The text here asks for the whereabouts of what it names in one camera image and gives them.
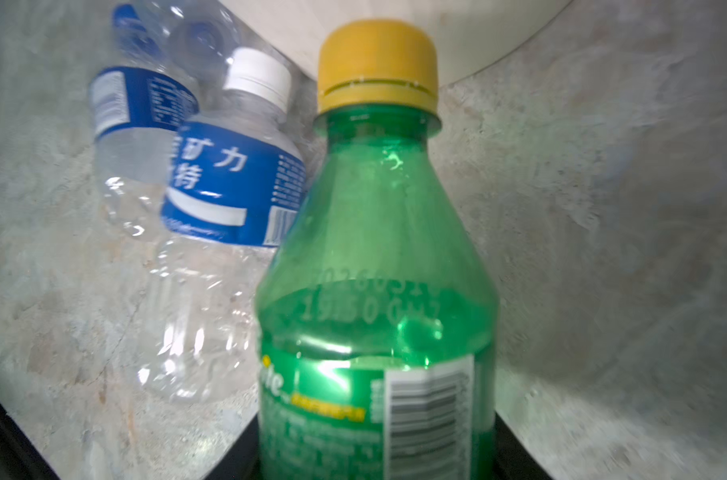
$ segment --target stone floor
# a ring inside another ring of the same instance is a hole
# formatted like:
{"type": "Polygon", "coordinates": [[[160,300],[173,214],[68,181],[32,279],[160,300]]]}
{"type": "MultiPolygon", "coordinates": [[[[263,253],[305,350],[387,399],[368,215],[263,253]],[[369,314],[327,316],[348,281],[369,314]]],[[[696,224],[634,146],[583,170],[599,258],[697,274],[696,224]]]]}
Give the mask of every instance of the stone floor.
{"type": "MultiPolygon", "coordinates": [[[[196,479],[255,390],[178,407],[128,381],[152,248],[96,215],[86,86],[111,6],[0,2],[0,400],[63,480],[196,479]]],[[[558,479],[726,479],[727,0],[575,0],[439,112],[522,443],[558,479]]]]}

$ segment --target yellow bottle cap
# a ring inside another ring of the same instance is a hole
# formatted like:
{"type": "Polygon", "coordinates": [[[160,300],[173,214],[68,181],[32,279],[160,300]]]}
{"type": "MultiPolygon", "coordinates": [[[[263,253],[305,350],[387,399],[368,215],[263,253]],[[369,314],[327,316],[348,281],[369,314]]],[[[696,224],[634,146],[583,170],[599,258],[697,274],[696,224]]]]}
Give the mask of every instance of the yellow bottle cap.
{"type": "Polygon", "coordinates": [[[360,20],[332,32],[318,59],[318,113],[352,104],[438,108],[435,46],[398,20],[360,20]]]}

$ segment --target transparent bottle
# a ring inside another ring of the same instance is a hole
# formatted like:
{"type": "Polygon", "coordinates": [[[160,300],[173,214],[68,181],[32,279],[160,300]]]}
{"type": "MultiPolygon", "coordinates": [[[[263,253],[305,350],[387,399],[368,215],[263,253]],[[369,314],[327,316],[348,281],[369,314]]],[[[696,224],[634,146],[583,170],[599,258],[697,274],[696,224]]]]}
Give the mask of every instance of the transparent bottle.
{"type": "Polygon", "coordinates": [[[170,65],[131,5],[113,12],[114,54],[90,84],[95,177],[108,220],[157,240],[176,130],[198,112],[195,80],[170,65]]]}
{"type": "Polygon", "coordinates": [[[233,14],[217,0],[134,0],[167,55],[193,77],[216,81],[241,43],[233,14]]]}
{"type": "Polygon", "coordinates": [[[429,38],[321,48],[327,161],[258,287],[266,480],[491,478],[498,297],[428,158],[429,38]]]}
{"type": "Polygon", "coordinates": [[[136,374],[170,401],[217,400],[253,385],[252,301],[292,225],[304,185],[298,149],[279,129],[289,71],[239,48],[221,108],[180,127],[140,321],[136,374]]]}

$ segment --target green plastic bottle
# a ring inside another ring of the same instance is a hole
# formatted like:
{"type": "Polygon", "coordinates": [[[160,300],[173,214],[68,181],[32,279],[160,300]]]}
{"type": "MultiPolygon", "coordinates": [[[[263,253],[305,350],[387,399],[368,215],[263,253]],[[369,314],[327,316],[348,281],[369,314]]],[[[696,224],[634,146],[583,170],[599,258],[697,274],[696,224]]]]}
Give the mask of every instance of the green plastic bottle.
{"type": "Polygon", "coordinates": [[[435,76],[402,22],[321,50],[327,163],[257,292],[267,480],[492,478],[498,297],[428,159],[435,76]]]}

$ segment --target white barcode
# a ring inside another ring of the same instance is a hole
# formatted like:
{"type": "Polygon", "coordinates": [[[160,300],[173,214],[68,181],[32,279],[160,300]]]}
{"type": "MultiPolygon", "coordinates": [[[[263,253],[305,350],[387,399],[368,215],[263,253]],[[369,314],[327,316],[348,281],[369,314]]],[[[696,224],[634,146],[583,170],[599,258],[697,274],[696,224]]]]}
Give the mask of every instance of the white barcode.
{"type": "Polygon", "coordinates": [[[385,372],[386,480],[467,480],[473,356],[385,372]]]}
{"type": "Polygon", "coordinates": [[[116,125],[128,123],[126,79],[123,72],[107,72],[92,82],[90,101],[94,112],[94,135],[116,125]]]}
{"type": "Polygon", "coordinates": [[[270,207],[270,216],[268,217],[268,232],[265,234],[265,246],[278,246],[286,236],[289,228],[294,223],[294,217],[297,212],[273,205],[270,207]]]}

